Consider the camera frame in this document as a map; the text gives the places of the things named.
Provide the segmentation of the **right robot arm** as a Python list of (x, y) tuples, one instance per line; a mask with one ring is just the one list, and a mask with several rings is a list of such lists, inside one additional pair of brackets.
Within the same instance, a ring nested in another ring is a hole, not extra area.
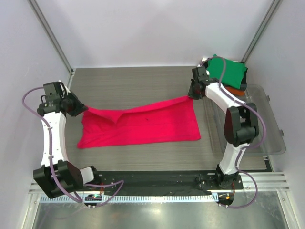
[(192, 69), (188, 97), (194, 100), (207, 97), (225, 114), (224, 137), (227, 141), (224, 156), (217, 165), (215, 183), (219, 188), (230, 187), (239, 175), (239, 164), (246, 148), (259, 134), (256, 105), (236, 98), (217, 79), (209, 77), (203, 66)]

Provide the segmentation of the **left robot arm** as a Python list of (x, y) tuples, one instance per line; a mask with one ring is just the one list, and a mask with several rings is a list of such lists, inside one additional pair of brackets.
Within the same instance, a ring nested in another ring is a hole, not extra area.
[(78, 169), (68, 160), (65, 146), (66, 116), (76, 117), (88, 110), (63, 82), (43, 85), (45, 94), (36, 115), (43, 127), (43, 158), (33, 178), (49, 198), (82, 189), (97, 190), (102, 183), (94, 166)]

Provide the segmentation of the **red t shirt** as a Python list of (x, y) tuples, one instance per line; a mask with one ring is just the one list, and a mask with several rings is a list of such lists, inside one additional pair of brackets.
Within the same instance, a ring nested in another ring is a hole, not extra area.
[(124, 110), (90, 107), (78, 148), (197, 141), (200, 129), (187, 96)]

